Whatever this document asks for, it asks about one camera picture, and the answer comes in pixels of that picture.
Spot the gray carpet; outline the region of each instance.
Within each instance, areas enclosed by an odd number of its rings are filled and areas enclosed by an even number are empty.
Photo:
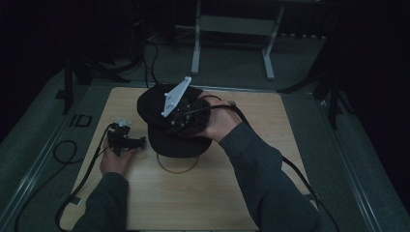
[[[274,81],[265,78],[259,49],[237,46],[216,48],[204,44],[199,74],[192,77],[192,85],[274,92],[302,80],[322,44],[323,41],[316,39],[278,38],[272,55],[277,76]],[[191,44],[160,45],[159,50],[154,71],[160,82],[178,83],[184,76],[190,75]],[[147,46],[146,56],[151,64],[155,56],[153,46]],[[90,87],[75,85],[75,95],[79,99],[75,100],[73,110],[67,116],[61,115],[63,102],[54,99],[57,91],[63,88],[63,75],[60,73],[47,83],[19,124],[0,145],[2,211],[51,135],[58,134],[57,142],[72,139],[77,143],[75,160],[84,156],[109,91],[115,86],[144,86],[144,71],[141,68],[122,73],[122,76],[131,79],[132,83],[115,83],[95,73],[95,80]],[[340,231],[410,231],[409,217],[399,204],[360,123],[354,115],[344,113],[337,116],[338,132],[331,130],[324,117],[326,106],[321,106],[306,94],[312,88],[314,84],[298,93],[282,95],[283,102],[312,187],[323,198]],[[91,115],[91,126],[70,127],[67,122],[74,114]],[[66,122],[66,125],[61,133],[56,133],[61,122]],[[62,145],[58,149],[61,159],[66,159],[71,150],[70,145]],[[346,154],[353,163],[366,199],[377,217],[378,228],[370,228],[363,217],[363,204],[360,204],[362,198],[352,190],[355,185],[352,185],[347,174],[343,157]],[[62,166],[53,159],[51,153],[48,156],[44,172],[35,188]],[[70,193],[79,167],[80,164],[69,165],[39,192],[25,209],[19,231],[58,231],[54,225],[54,214]],[[320,215],[324,231],[336,231],[323,210]],[[13,231],[13,222],[10,222],[5,231]]]

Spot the person's left hand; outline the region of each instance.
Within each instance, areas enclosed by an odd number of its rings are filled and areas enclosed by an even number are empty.
[[[136,154],[136,149],[130,149],[127,153],[121,157],[115,155],[115,153],[108,147],[108,138],[103,142],[104,151],[102,162],[100,165],[100,171],[104,175],[107,172],[116,172],[123,176],[127,173],[130,166],[131,158]]]

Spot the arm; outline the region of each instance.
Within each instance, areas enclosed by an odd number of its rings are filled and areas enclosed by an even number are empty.
[[[229,104],[205,99],[210,105]],[[229,156],[249,213],[261,231],[320,231],[316,209],[281,170],[280,151],[232,110],[212,109],[208,127],[199,135],[217,141]]]
[[[128,185],[122,175],[105,173],[88,197],[85,214],[73,231],[125,231]]]
[[[129,182],[124,178],[135,149],[117,157],[104,142],[102,179],[87,199],[85,214],[73,231],[125,231]]]

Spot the dark background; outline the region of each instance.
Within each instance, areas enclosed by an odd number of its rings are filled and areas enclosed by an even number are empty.
[[[170,38],[175,24],[193,25],[195,1],[132,2],[142,4],[144,9],[139,13],[146,14],[150,25]],[[366,4],[366,1],[355,3]],[[352,13],[341,6],[301,8],[297,4],[290,5],[283,16],[280,32],[293,33],[297,37],[303,34],[328,37],[326,50],[319,55],[322,59],[318,57],[316,62],[323,69],[339,68],[339,60],[335,57],[342,52],[340,48],[345,43],[351,44],[354,52],[343,58],[340,87],[348,94],[409,211],[410,5],[404,0],[379,0],[369,4]],[[1,2],[0,141],[46,82],[63,69],[64,60],[72,50],[83,51],[99,61],[112,59],[115,38],[109,38],[106,32],[123,35],[118,29],[121,26],[103,23],[100,13],[93,1]]]

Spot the gray sleeve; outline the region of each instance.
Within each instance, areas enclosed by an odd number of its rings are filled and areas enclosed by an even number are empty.
[[[73,231],[125,231],[129,182],[118,173],[103,175],[86,202],[84,215]]]
[[[281,153],[244,123],[220,146],[234,167],[251,217],[261,231],[320,231],[319,215],[281,170]]]

